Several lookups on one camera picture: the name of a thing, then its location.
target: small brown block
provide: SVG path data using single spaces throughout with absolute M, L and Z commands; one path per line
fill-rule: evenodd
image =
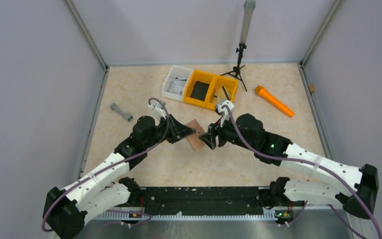
M 314 85 L 312 83 L 308 84 L 308 91 L 310 92 L 310 94 L 314 93 L 315 88 L 314 88 Z
M 195 129 L 195 133 L 188 136 L 186 139 L 188 143 L 191 145 L 191 148 L 198 152 L 201 148 L 205 146 L 205 143 L 201 141 L 198 137 L 204 133 L 204 129 L 200 126 L 196 119 L 191 120 L 186 126 Z

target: gray tool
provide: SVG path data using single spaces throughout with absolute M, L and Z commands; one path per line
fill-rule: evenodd
M 126 119 L 126 121 L 130 122 L 132 120 L 132 115 L 130 113 L 125 113 L 124 111 L 122 111 L 120 108 L 118 108 L 118 106 L 116 106 L 115 103 L 112 103 L 110 106 L 109 106 L 113 111 L 116 111 L 118 112 L 120 115 L 122 115 L 124 117 L 124 119 Z

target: orange flashlight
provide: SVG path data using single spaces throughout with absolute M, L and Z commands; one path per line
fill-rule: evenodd
M 287 106 L 285 106 L 282 102 L 280 102 L 278 99 L 276 99 L 274 96 L 272 96 L 266 88 L 262 86 L 256 87 L 256 94 L 259 95 L 261 98 L 264 98 L 266 101 L 268 101 L 270 104 L 274 105 L 276 108 L 278 108 L 280 111 L 282 111 L 285 115 L 289 117 L 293 117 L 295 115 L 294 112 L 292 112 Z

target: wooden table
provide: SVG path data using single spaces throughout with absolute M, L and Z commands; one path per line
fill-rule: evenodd
M 186 65 L 215 74 L 233 65 Z M 149 97 L 164 100 L 167 109 L 183 124 L 197 119 L 206 130 L 219 119 L 208 109 L 161 96 L 162 83 L 171 66 L 111 67 L 97 116 L 85 173 L 99 165 L 126 139 L 137 119 L 152 116 Z M 248 92 L 239 83 L 234 116 L 251 113 L 267 131 L 290 138 L 300 146 L 324 156 L 313 115 L 302 85 L 297 64 L 247 64 L 242 70 Z M 266 89 L 295 112 L 289 118 L 254 93 L 257 85 Z M 134 116 L 127 122 L 109 108 L 116 103 Z M 194 152 L 184 139 L 175 144 L 162 143 L 149 152 L 138 166 L 121 177 L 135 178 L 140 186 L 266 186 L 280 176 L 306 180 L 304 174 L 261 163 L 253 153 L 227 143 L 215 150 L 205 146 Z

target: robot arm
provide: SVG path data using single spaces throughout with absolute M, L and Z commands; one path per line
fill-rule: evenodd
M 99 166 L 63 189 L 54 187 L 48 192 L 43 218 L 61 238 L 75 237 L 95 216 L 130 200 L 133 189 L 131 185 L 116 183 L 108 189 L 105 187 L 147 157 L 149 148 L 165 140 L 175 143 L 195 133 L 194 129 L 179 123 L 172 115 L 164 114 L 164 105 L 161 103 L 164 104 L 160 102 L 155 106 L 149 105 L 160 121 L 157 126 L 152 117 L 140 117 L 133 126 L 131 135 Z M 138 154 L 140 156 L 123 162 Z
M 247 148 L 240 139 L 232 122 L 229 120 L 230 115 L 228 111 L 223 108 L 224 105 L 228 105 L 230 109 L 233 108 L 233 104 L 230 101 L 221 101 L 216 106 L 216 112 L 220 114 L 222 118 L 210 124 L 207 133 L 201 135 L 200 139 L 211 149 L 216 148 L 216 138 L 218 139 L 219 147 L 229 142 Z M 244 114 L 238 117 L 236 124 L 245 140 L 257 151 L 281 158 L 302 159 L 312 162 L 315 165 L 312 166 L 295 161 L 272 160 L 254 154 L 261 162 L 297 170 L 321 181 L 299 182 L 289 178 L 279 178 L 271 185 L 272 193 L 275 194 L 274 197 L 276 199 L 343 205 L 343 209 L 348 213 L 359 218 L 368 219 L 368 215 L 349 190 L 337 178 L 324 170 L 318 169 L 321 165 L 330 169 L 347 182 L 370 211 L 374 211 L 378 191 L 378 176 L 375 167 L 368 164 L 362 168 L 349 166 L 312 153 L 288 138 L 265 131 L 263 123 L 250 114 Z

